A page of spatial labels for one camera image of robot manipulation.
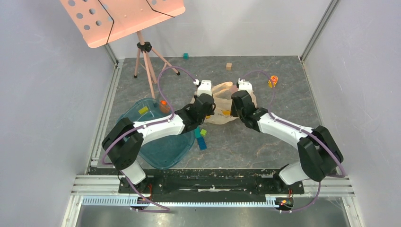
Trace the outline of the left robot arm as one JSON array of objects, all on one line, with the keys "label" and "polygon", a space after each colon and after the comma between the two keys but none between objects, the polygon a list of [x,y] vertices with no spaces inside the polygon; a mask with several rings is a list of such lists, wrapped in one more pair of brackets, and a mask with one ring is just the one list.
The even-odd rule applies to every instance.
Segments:
[{"label": "left robot arm", "polygon": [[102,141],[105,156],[113,167],[125,175],[132,189],[144,192],[148,179],[137,156],[143,145],[167,136],[176,136],[195,130],[206,116],[214,113],[212,95],[201,94],[194,103],[188,104],[171,115],[148,122],[132,122],[120,119]]}]

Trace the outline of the translucent cream plastic bag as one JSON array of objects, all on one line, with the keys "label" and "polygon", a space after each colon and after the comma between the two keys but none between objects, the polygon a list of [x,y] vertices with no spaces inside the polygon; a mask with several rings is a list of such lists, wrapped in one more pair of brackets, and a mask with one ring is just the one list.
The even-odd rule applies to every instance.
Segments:
[{"label": "translucent cream plastic bag", "polygon": [[214,103],[216,104],[214,114],[207,116],[205,122],[222,125],[238,119],[238,117],[231,115],[231,96],[233,93],[238,91],[236,85],[231,81],[223,82],[217,85],[212,85],[210,80],[202,80],[201,83],[203,82],[206,82],[206,88],[210,88],[214,98]]}]

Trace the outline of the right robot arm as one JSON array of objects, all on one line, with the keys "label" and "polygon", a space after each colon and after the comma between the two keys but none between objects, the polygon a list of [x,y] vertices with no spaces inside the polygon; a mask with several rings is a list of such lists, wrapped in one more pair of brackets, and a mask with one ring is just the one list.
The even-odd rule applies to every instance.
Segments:
[{"label": "right robot arm", "polygon": [[299,161],[282,167],[275,174],[273,187],[277,192],[285,193],[294,183],[307,179],[320,182],[336,168],[344,176],[343,155],[327,128],[296,125],[268,109],[258,108],[245,90],[233,93],[231,99],[231,114],[239,117],[247,128],[272,135],[298,151]]}]

